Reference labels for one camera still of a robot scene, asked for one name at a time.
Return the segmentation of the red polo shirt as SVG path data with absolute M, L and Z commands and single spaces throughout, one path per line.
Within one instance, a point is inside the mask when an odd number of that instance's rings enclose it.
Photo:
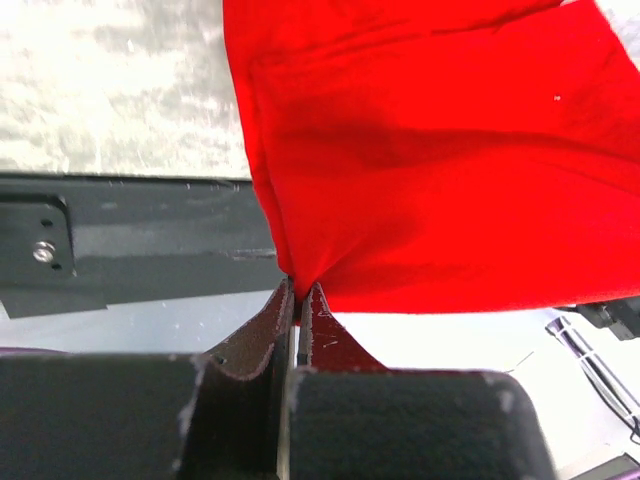
M 592 1 L 227 1 L 253 184 L 337 312 L 639 292 L 639 72 Z

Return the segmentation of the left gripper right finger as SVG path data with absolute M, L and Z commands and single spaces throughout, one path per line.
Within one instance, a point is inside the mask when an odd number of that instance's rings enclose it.
M 551 479 L 533 404 L 487 370 L 391 369 L 314 286 L 287 394 L 293 479 Z

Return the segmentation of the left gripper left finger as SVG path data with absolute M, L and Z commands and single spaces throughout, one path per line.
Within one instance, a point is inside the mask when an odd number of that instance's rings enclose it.
M 5 479 L 234 479 L 277 470 L 294 295 L 202 354 L 1 358 Z

